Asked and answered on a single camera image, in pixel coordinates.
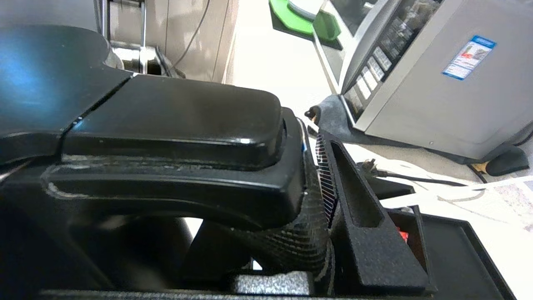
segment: gray machine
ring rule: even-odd
[[[332,11],[345,4],[319,12],[341,47],[315,42],[355,129],[481,159],[533,121],[532,1],[353,1],[355,31]]]

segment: black tray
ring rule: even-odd
[[[422,214],[438,292],[433,299],[516,300],[467,221]]]

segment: green object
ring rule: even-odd
[[[341,34],[341,29],[335,17],[324,11],[319,11],[315,17],[314,31],[321,40],[329,42],[334,41]]]
[[[288,0],[269,0],[272,11],[278,19],[292,31],[313,35],[313,23],[300,17],[287,6]]]

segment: blue sticker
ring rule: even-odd
[[[474,35],[442,73],[458,80],[464,80],[495,46],[495,42]]]

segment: red component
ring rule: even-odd
[[[398,232],[400,232],[401,237],[403,240],[407,243],[407,239],[409,238],[409,233],[402,231],[400,227],[396,227],[398,229]]]

